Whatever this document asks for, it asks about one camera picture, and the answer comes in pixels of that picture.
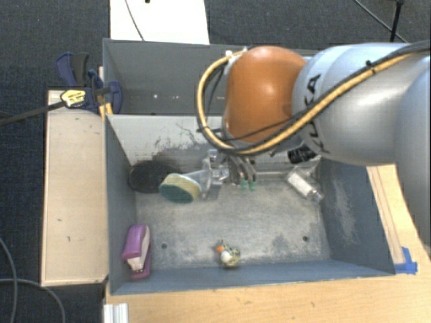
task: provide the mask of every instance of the purple stapler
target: purple stapler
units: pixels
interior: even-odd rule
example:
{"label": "purple stapler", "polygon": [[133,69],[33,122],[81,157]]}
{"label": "purple stapler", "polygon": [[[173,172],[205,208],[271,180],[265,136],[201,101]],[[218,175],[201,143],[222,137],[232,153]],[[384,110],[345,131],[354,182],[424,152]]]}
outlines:
{"label": "purple stapler", "polygon": [[143,279],[150,274],[151,239],[147,225],[132,225],[127,233],[121,259],[127,261],[132,279]]}

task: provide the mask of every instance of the orange object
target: orange object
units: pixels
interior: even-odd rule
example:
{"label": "orange object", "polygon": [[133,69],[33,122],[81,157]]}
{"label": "orange object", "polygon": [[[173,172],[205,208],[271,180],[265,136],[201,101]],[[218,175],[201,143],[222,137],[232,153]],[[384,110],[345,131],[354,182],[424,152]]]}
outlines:
{"label": "orange object", "polygon": [[258,46],[245,52],[228,78],[224,128],[230,135],[254,143],[280,128],[292,115],[294,84],[305,63],[296,52],[279,46]]}

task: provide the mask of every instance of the white paper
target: white paper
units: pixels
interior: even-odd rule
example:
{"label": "white paper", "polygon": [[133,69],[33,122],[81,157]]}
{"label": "white paper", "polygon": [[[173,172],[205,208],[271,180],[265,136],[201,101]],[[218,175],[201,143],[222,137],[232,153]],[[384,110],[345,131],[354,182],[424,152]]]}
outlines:
{"label": "white paper", "polygon": [[[127,0],[144,40],[209,44],[203,0]],[[110,0],[110,37],[141,40],[125,0]]]}

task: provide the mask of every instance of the green sponge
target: green sponge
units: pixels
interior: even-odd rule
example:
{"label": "green sponge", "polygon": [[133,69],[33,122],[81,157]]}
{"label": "green sponge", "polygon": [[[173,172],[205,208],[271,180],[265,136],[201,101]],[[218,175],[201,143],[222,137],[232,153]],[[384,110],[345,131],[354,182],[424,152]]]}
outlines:
{"label": "green sponge", "polygon": [[169,174],[159,186],[160,194],[175,203],[193,202],[201,193],[195,180],[180,174]]}

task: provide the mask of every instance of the wooden board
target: wooden board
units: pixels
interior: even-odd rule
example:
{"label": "wooden board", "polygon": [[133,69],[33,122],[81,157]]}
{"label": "wooden board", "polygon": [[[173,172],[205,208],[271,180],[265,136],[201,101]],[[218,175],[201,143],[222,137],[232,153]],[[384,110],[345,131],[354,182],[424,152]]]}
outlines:
{"label": "wooden board", "polygon": [[429,322],[431,263],[411,221],[394,166],[369,169],[393,257],[408,247],[417,275],[298,283],[240,289],[110,296],[129,304],[137,322]]}
{"label": "wooden board", "polygon": [[[60,92],[48,93],[49,104]],[[61,108],[46,128],[40,282],[100,283],[108,274],[102,119]]]}

